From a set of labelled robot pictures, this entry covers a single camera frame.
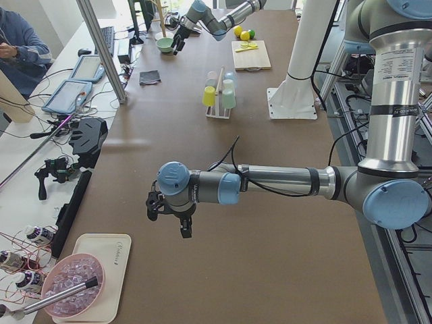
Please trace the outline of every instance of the computer mouse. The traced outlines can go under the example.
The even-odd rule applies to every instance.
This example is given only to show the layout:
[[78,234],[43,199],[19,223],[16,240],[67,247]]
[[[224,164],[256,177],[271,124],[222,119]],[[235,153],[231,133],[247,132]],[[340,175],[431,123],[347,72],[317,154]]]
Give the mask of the computer mouse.
[[78,56],[91,54],[92,51],[90,49],[78,49]]

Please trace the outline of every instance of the pink bowl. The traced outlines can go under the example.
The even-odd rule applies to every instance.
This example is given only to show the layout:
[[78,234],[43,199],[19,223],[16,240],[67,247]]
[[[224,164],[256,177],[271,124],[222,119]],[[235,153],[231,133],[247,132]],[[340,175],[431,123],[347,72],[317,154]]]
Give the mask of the pink bowl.
[[45,307],[52,317],[71,319],[85,312],[102,292],[105,272],[99,260],[88,253],[72,254],[54,266],[42,287],[42,299],[85,282],[97,276],[98,286],[82,290],[59,302]]

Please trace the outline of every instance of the keyboard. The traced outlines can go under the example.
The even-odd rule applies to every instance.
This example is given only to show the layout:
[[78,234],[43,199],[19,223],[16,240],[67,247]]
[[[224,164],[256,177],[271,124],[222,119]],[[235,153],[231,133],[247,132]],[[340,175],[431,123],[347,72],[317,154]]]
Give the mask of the keyboard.
[[[105,43],[108,46],[108,51],[111,54],[111,56],[114,55],[114,27],[113,26],[108,26],[108,27],[104,27],[101,28],[101,32],[102,32],[102,36],[103,39],[105,40]],[[97,49],[94,49],[94,54],[97,55]]]

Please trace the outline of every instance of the brown table surface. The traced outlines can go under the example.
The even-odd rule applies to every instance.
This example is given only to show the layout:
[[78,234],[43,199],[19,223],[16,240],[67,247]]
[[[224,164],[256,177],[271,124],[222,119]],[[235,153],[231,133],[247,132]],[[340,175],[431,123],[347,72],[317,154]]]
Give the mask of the brown table surface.
[[[220,43],[191,36],[178,56],[160,54],[147,39],[62,255],[83,233],[132,237],[114,323],[386,323],[347,205],[243,193],[234,206],[199,204],[188,240],[174,216],[146,217],[162,164],[206,169],[237,135],[237,163],[326,166],[333,139],[324,113],[316,121],[268,116],[266,89],[285,78],[294,13],[260,11],[242,25],[266,42],[273,68],[237,73],[238,106],[229,120],[205,117],[200,102],[207,72],[233,68],[232,32]],[[149,70],[159,70],[161,83],[140,86],[139,72]],[[35,323],[49,321],[39,312]]]

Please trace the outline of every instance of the blue jacket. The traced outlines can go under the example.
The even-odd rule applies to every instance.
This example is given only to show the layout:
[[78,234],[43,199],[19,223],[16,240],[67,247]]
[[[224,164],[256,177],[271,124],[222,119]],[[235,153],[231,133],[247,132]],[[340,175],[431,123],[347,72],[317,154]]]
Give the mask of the blue jacket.
[[0,70],[20,93],[28,98],[52,62],[48,46],[18,13],[0,7],[0,43],[17,47],[17,58],[0,59]]

